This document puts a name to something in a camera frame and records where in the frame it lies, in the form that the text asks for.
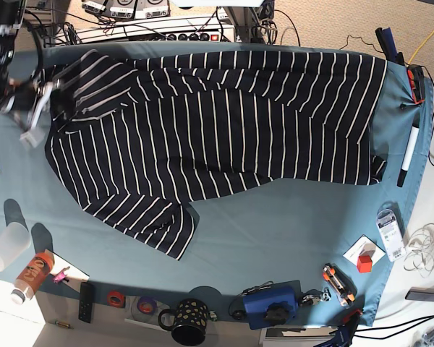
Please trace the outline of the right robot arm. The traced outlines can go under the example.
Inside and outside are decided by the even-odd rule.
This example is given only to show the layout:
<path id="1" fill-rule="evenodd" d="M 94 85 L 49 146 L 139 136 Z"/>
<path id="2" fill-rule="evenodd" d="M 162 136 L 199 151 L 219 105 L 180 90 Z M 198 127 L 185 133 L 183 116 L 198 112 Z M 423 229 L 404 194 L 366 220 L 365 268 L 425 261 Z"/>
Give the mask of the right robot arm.
<path id="1" fill-rule="evenodd" d="M 25 15 L 26 1 L 0 1 L 0 113 L 11 116 L 21 127 L 20 142 L 27 147 L 37 147 L 44 133 L 38 121 L 50 101 L 53 91 L 61 87 L 59 80 L 47 80 L 43 68 L 43 48 L 38 28 Z M 21 82 L 9 78 L 8 67 L 15 52 L 15 40 L 21 27 L 26 27 L 37 53 L 37 65 L 31 75 Z"/>

